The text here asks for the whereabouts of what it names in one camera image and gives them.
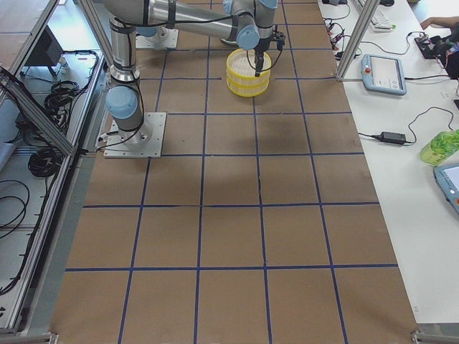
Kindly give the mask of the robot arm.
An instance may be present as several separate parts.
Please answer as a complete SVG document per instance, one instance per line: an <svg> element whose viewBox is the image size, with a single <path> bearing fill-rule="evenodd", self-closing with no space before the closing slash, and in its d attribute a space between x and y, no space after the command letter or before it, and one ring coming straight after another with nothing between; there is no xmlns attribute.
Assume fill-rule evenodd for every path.
<svg viewBox="0 0 459 344"><path fill-rule="evenodd" d="M254 76L264 72L264 54L272 42L283 49L285 38L274 25L277 1L225 1L224 12L200 9L180 1L104 1L110 13L113 66L111 75L121 83L139 78L133 53L138 28L181 29L234 42L254 52Z"/></svg>

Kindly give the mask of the person hand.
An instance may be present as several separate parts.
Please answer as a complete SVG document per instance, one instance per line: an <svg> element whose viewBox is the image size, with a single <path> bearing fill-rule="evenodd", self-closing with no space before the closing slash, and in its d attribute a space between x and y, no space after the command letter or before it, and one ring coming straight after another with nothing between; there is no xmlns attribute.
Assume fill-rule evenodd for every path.
<svg viewBox="0 0 459 344"><path fill-rule="evenodd" d="M441 17L441 16L431 16L427 18L426 20L422 21L420 23L420 26L422 29L426 29L429 26L435 26L435 27L442 27L442 28L448 28L450 30L453 30L458 26L459 22L459 16L449 16L449 17Z"/></svg>

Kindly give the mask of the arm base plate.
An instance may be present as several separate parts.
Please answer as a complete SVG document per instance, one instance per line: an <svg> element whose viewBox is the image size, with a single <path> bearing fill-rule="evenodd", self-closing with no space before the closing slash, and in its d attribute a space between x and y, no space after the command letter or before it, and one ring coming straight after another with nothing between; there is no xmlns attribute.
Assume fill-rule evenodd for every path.
<svg viewBox="0 0 459 344"><path fill-rule="evenodd" d="M124 132L118 129L118 124L112 120L111 130L117 131L109 135L107 148L104 148L105 158L160 158L164 131L166 127L166 113L145 113L144 122L135 133Z"/></svg>
<svg viewBox="0 0 459 344"><path fill-rule="evenodd" d="M137 27L137 49L176 49L179 31L165 27Z"/></svg>

